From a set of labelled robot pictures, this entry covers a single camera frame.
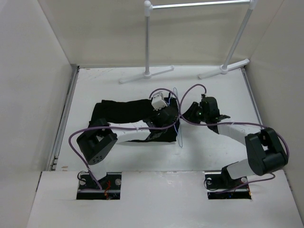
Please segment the light blue wire hanger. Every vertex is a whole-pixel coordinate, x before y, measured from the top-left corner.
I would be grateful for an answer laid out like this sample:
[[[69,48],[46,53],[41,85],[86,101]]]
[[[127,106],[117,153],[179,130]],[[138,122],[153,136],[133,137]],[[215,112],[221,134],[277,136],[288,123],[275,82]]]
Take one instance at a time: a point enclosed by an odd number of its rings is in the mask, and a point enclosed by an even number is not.
[[[173,100],[173,95],[171,93],[168,94],[168,105],[171,104],[171,101]],[[174,125],[174,130],[176,132],[176,140],[178,142],[178,145],[180,148],[183,148],[183,140],[182,140],[182,130],[180,128],[180,119],[177,120],[176,124]]]

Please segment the black trousers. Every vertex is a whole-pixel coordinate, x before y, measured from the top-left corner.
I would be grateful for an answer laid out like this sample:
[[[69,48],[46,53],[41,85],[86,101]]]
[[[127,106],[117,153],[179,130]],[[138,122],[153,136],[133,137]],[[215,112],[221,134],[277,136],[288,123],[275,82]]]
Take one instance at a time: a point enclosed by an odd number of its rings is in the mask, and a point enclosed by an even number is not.
[[[165,97],[164,100],[177,109],[177,101],[174,97]],[[91,120],[88,127],[92,127],[98,120],[104,118],[107,122],[115,124],[134,123],[140,120],[152,117],[155,114],[154,108],[151,105],[149,99],[141,99],[129,102],[116,102],[111,100],[102,100],[100,103],[96,103],[92,112]],[[146,140],[133,140],[137,143],[147,142],[176,142],[177,133],[174,127],[166,130],[159,137],[155,139]]]

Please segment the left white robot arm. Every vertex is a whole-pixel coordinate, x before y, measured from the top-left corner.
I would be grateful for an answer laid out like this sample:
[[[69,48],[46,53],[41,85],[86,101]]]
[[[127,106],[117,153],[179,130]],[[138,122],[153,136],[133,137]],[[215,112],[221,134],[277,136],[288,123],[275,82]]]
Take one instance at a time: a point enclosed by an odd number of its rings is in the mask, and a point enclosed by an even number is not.
[[[167,106],[143,118],[110,120],[99,118],[84,129],[76,142],[84,155],[84,161],[90,174],[90,183],[95,189],[106,185],[107,173],[101,168],[116,143],[123,142],[172,142],[169,130],[178,122],[179,112],[175,107]]]

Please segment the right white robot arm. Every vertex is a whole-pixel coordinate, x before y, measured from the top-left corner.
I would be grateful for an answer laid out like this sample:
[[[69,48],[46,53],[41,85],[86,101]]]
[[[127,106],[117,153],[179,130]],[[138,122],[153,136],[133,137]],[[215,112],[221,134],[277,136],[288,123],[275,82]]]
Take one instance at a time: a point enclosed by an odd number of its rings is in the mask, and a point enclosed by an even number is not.
[[[205,187],[220,193],[242,188],[247,176],[273,174],[288,164],[286,143],[270,127],[257,123],[233,122],[220,113],[214,97],[202,96],[181,115],[190,124],[204,125],[216,134],[227,136],[246,148],[247,158],[224,166],[219,175],[206,176]]]

